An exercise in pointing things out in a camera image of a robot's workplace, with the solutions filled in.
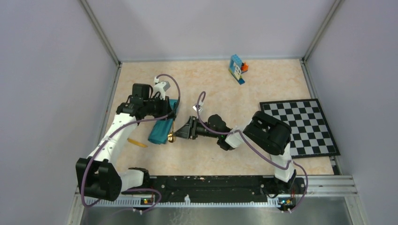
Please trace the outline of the gold spoon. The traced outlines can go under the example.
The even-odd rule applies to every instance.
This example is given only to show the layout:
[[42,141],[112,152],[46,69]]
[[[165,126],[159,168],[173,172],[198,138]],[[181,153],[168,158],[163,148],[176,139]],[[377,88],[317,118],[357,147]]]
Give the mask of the gold spoon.
[[174,143],[176,141],[176,136],[175,136],[175,133],[174,133],[174,126],[175,126],[175,120],[172,121],[171,131],[168,134],[168,142],[169,143]]

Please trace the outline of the teal cloth napkin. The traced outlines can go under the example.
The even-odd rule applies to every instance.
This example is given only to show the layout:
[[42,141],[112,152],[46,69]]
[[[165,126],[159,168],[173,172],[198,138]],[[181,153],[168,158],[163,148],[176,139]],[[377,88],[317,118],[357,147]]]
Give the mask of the teal cloth napkin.
[[172,124],[173,119],[157,120],[149,134],[148,141],[153,144],[166,144]]

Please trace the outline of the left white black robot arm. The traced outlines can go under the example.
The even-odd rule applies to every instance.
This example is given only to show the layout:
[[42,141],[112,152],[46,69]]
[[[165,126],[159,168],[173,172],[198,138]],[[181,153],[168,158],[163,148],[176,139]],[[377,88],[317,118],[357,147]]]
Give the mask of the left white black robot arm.
[[157,82],[154,86],[133,84],[132,94],[117,107],[111,126],[98,147],[87,158],[76,162],[79,191],[83,197],[114,201],[129,188],[140,194],[149,191],[151,182],[146,169],[131,168],[118,173],[115,164],[130,134],[140,123],[147,121],[146,116],[150,116],[151,121],[176,117],[166,96],[169,88],[167,81]]

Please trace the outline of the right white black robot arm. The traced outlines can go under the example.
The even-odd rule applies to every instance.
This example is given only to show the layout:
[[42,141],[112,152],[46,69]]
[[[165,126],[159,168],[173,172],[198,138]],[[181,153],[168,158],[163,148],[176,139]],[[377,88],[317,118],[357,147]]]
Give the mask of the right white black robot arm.
[[199,116],[190,116],[188,121],[169,137],[194,140],[199,136],[217,139],[217,145],[225,151],[234,150],[241,144],[254,142],[270,155],[268,162],[274,166],[274,176],[262,187],[263,193],[276,197],[294,188],[297,171],[290,153],[292,129],[285,122],[257,111],[245,127],[229,128],[218,114],[206,122]]

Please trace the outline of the colourful toy block house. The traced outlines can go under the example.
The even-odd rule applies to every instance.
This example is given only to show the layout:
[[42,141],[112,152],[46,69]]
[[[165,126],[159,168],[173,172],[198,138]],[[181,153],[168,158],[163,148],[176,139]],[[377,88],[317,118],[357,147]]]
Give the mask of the colourful toy block house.
[[240,85],[245,83],[242,74],[246,73],[248,68],[247,63],[243,62],[236,54],[230,57],[229,72]]

